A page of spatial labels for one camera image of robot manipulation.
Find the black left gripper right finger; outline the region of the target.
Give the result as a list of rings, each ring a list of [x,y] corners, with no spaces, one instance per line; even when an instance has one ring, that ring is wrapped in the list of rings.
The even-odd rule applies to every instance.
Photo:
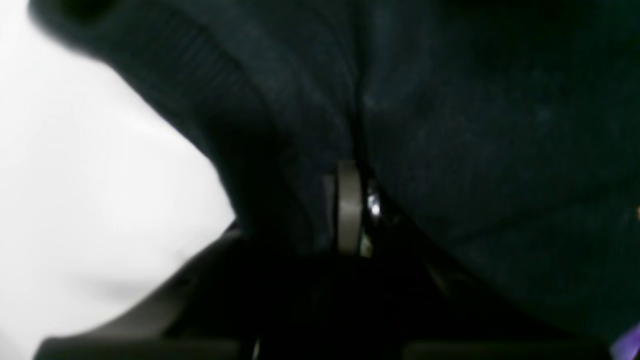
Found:
[[[352,161],[337,166],[337,251],[374,360],[608,360],[601,341],[519,309],[443,251]]]

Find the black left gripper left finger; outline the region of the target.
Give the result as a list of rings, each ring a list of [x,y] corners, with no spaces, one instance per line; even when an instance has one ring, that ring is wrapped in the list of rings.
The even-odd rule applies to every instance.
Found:
[[[339,341],[337,175],[311,201],[325,246],[297,203],[258,183],[222,236],[124,313],[90,330],[47,338],[37,360],[326,360]]]

